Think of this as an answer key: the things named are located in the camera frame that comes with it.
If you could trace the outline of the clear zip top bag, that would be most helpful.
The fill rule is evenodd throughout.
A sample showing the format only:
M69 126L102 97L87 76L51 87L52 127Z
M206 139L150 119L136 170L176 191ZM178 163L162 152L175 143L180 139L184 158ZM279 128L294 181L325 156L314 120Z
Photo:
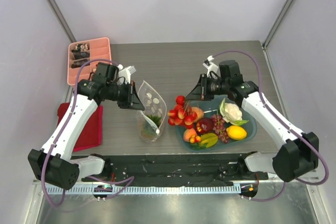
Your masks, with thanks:
M167 115L166 103L161 95L146 81L143 81L138 96L144 111L138 111L136 120L140 138L147 143L155 142L163 133Z

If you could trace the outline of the red cherry bunch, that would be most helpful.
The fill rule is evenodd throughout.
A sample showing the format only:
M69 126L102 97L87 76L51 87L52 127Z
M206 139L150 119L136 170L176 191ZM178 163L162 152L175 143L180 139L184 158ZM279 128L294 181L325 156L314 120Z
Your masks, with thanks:
M191 107L185 96L177 96L174 108L167 113L168 124L170 126L183 126L186 129L193 128L197 121L194 121L194 118L190 115Z

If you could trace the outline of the orange toy pineapple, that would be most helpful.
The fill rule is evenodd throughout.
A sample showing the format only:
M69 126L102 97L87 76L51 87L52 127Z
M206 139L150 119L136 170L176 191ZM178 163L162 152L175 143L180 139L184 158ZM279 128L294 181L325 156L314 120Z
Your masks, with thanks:
M140 127L140 134L143 138L155 139L159 137L162 117L160 115L143 114L143 123Z

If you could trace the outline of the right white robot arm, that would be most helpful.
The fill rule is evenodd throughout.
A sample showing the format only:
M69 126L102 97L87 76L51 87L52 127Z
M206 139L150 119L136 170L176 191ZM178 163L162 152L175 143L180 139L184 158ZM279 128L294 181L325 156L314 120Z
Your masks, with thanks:
M234 60L214 64L208 57L203 66L207 73L200 76L188 100L211 101L216 95L226 95L239 108L249 113L271 136L278 147L274 153L252 153L237 166L242 179L256 172L276 174L290 182L318 167L319 139L314 133L304 133L282 116L259 92L252 81L244 81Z

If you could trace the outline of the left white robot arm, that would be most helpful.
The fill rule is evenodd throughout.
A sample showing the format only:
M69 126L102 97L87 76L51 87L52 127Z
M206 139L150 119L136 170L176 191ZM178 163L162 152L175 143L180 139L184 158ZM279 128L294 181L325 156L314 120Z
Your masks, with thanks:
M91 79L76 77L74 95L64 117L42 148L32 149L28 154L33 173L42 183L69 190L90 175L107 181L112 169L103 157L71 158L79 135L104 100L117 102L121 109L144 110L131 79L135 67L123 67L104 59L97 59L97 63Z

